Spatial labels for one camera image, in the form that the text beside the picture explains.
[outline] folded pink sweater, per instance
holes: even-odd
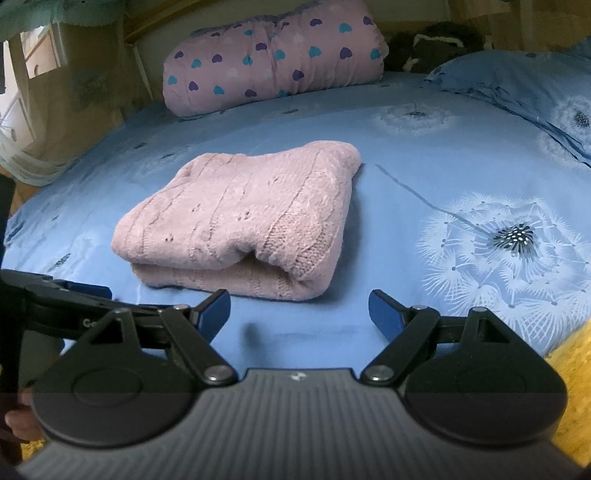
[[[119,221],[111,247],[153,287],[312,299],[335,272],[360,164],[333,141],[200,155]]]

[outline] human hand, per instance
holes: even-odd
[[[12,430],[12,433],[28,442],[35,442],[43,438],[41,427],[31,408],[32,396],[32,388],[29,387],[23,390],[18,398],[21,407],[9,411],[4,416],[4,421]]]

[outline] yellow blanket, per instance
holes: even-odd
[[[569,390],[566,412],[554,435],[554,444],[581,465],[591,463],[591,320],[548,358]],[[23,445],[29,458],[42,442]]]

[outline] dark plush toy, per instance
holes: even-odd
[[[441,22],[417,34],[400,32],[392,37],[388,47],[385,70],[427,74],[456,57],[484,50],[484,40],[472,27]]]

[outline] blue pillow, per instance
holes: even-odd
[[[504,108],[591,161],[591,37],[562,53],[485,50],[434,69],[424,86]]]

